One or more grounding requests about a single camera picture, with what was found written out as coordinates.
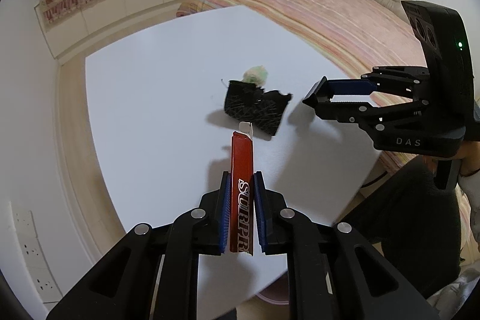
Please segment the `red surprise toothpaste box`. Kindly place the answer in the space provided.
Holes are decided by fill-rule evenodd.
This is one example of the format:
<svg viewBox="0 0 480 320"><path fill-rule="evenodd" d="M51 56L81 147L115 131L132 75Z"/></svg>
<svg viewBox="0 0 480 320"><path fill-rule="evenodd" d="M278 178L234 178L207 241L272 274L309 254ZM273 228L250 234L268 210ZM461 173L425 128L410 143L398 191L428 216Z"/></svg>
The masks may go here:
<svg viewBox="0 0 480 320"><path fill-rule="evenodd" d="M231 143L231 194L229 216L229 250L231 253L253 255L253 126L241 122L232 135Z"/></svg>

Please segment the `pink round trash bin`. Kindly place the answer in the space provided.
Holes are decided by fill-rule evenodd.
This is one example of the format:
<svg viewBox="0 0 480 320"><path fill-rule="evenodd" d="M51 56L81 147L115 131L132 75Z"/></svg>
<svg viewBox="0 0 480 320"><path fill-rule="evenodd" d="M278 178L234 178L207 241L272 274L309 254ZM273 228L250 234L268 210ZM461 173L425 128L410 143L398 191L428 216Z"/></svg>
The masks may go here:
<svg viewBox="0 0 480 320"><path fill-rule="evenodd" d="M289 285L287 273L282 274L256 296L271 305L289 305Z"/></svg>

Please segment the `bed with striped cover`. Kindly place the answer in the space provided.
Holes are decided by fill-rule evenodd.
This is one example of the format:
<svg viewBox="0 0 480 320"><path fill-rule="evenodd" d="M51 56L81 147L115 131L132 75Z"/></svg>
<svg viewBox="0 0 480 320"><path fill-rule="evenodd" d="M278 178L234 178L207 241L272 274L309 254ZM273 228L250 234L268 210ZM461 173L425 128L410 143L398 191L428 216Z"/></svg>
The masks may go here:
<svg viewBox="0 0 480 320"><path fill-rule="evenodd" d="M305 40L351 78L379 66L426 65L411 27L374 0L183 0L176 14L239 5Z"/></svg>

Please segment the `green white crumpled paper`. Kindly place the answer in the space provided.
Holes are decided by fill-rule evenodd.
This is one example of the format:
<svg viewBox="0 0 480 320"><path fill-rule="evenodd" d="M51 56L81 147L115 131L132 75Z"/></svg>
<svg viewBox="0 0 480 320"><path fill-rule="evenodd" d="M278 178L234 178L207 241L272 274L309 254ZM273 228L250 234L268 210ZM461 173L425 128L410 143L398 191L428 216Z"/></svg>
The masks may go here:
<svg viewBox="0 0 480 320"><path fill-rule="evenodd" d="M266 68L264 66L255 66L244 72L241 81L262 87L265 85L267 78L268 72Z"/></svg>

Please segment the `black patterned crumpled wrapper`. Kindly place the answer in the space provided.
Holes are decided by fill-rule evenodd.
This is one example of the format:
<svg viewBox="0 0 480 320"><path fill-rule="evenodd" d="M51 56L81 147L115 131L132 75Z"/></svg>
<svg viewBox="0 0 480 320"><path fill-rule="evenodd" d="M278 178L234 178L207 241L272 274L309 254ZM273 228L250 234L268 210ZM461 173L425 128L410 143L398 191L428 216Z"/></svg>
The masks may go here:
<svg viewBox="0 0 480 320"><path fill-rule="evenodd" d="M278 90L265 92L253 83L230 80L224 99L224 112L240 122L252 123L269 136L275 136L292 94Z"/></svg>

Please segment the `white bedside cabinet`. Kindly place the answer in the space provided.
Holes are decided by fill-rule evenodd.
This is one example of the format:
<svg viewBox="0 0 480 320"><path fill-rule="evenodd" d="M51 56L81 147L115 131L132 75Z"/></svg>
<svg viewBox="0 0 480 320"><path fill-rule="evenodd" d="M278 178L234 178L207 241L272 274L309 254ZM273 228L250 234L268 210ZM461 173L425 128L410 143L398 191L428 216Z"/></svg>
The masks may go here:
<svg viewBox="0 0 480 320"><path fill-rule="evenodd" d="M316 117L303 99L343 72L279 24L243 6L158 24L85 61L89 121L106 188L122 226L171 223L220 186L238 122L227 84L253 66L267 90L292 96L275 136L254 133L267 188L312 221L332 224L379 153L355 124Z"/></svg>

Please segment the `white wall socket panel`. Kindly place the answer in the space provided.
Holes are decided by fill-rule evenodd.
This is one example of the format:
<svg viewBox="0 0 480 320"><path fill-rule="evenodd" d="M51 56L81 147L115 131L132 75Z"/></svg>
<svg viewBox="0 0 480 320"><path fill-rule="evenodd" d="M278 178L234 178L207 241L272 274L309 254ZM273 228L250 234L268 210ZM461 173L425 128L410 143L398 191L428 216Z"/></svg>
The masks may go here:
<svg viewBox="0 0 480 320"><path fill-rule="evenodd" d="M20 251L41 301L44 304L59 302L63 295L49 270L41 249L32 211L20 208L15 204L10 206Z"/></svg>

